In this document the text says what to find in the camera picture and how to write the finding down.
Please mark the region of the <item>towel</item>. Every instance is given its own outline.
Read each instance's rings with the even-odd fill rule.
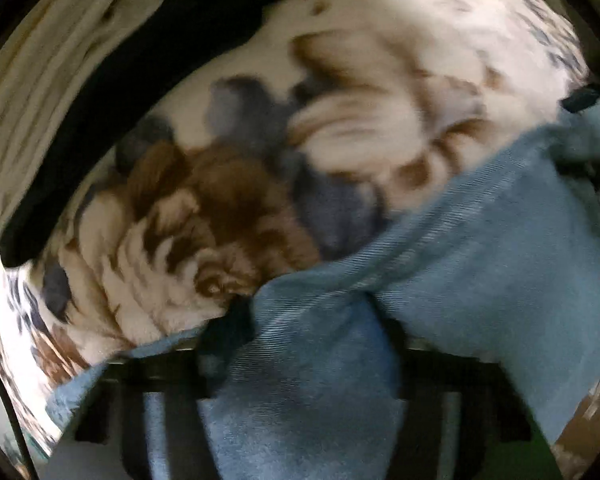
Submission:
[[[0,232],[84,82],[163,0],[40,0],[0,51]]]

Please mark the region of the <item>light blue towel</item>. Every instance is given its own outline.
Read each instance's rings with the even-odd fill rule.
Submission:
[[[553,159],[594,156],[600,104],[526,134],[358,254],[264,286],[256,339],[202,402],[222,478],[382,478],[405,403],[364,292],[440,350],[501,362],[554,441],[600,377],[600,206]],[[55,392],[56,420],[99,370]]]

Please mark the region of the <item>clothing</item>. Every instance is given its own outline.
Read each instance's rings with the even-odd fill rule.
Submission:
[[[529,133],[358,254],[264,286],[256,338],[200,403],[222,478],[382,478],[405,405],[365,292],[410,335],[501,362],[554,441],[600,376],[600,205],[550,152],[600,156],[600,105]],[[75,408],[101,370],[50,407]]]
[[[40,0],[0,51],[0,231],[75,95],[163,0]]]
[[[18,197],[0,238],[5,266],[40,254],[72,194],[107,150],[192,70],[247,40],[268,1],[165,0],[110,53],[83,82],[26,195]]]

